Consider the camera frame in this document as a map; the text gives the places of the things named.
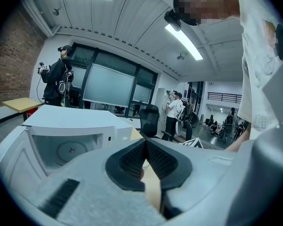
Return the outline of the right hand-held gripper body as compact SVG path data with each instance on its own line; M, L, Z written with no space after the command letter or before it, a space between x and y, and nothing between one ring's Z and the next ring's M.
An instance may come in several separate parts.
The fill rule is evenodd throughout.
M183 142L182 145L187 146L187 147L204 148L201 140L198 137L193 138L191 140L187 140Z

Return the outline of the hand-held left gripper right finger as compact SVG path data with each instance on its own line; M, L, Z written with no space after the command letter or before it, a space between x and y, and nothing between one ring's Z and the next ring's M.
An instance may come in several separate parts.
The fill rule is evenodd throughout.
M238 152L173 145L147 139L171 162L162 183L163 213L153 226L249 226L256 217L246 188L253 141Z

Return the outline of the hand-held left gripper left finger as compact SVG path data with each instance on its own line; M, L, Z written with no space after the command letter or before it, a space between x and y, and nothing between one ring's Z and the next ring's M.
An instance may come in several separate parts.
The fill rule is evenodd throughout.
M165 218L144 192L120 188L105 170L111 155L142 143L134 140L84 153L33 186L12 185L10 193L39 226L162 225Z

